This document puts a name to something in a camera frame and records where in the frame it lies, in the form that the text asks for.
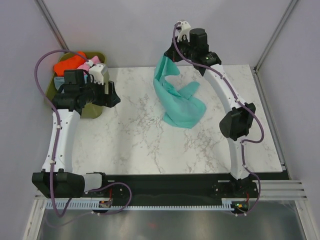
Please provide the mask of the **teal t shirt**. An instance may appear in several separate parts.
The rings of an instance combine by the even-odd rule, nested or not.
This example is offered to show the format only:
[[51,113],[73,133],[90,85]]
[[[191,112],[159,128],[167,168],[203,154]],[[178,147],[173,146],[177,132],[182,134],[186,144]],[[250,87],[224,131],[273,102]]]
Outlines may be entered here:
[[179,76],[180,70],[167,56],[162,56],[154,71],[154,91],[164,108],[163,121],[173,127],[191,129],[204,116],[207,107],[194,94],[200,83],[192,81],[177,90],[166,80],[169,76]]

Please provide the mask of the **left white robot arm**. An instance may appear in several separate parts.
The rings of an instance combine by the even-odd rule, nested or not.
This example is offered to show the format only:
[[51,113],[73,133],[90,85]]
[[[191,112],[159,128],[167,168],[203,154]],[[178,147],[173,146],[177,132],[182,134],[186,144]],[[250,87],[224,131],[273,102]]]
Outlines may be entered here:
[[72,165],[76,129],[85,106],[113,108],[121,101],[109,77],[108,70],[97,66],[64,72],[64,83],[51,101],[53,125],[47,157],[41,171],[32,175],[32,183],[46,198],[80,198],[90,190],[99,197],[109,193],[102,172],[75,174]]

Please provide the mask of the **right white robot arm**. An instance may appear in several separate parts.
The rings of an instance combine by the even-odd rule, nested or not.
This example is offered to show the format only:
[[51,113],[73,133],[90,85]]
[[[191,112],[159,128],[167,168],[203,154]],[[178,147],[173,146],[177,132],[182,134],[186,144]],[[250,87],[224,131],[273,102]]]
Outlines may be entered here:
[[185,60],[193,65],[210,83],[220,99],[225,116],[219,122],[219,128],[228,141],[230,174],[236,179],[229,184],[229,191],[235,197],[242,196],[247,191],[247,185],[242,179],[249,176],[243,163],[242,141],[249,134],[256,106],[247,103],[232,86],[221,59],[209,50],[208,35],[203,28],[184,30],[176,26],[173,30],[172,44],[165,56],[173,62]]

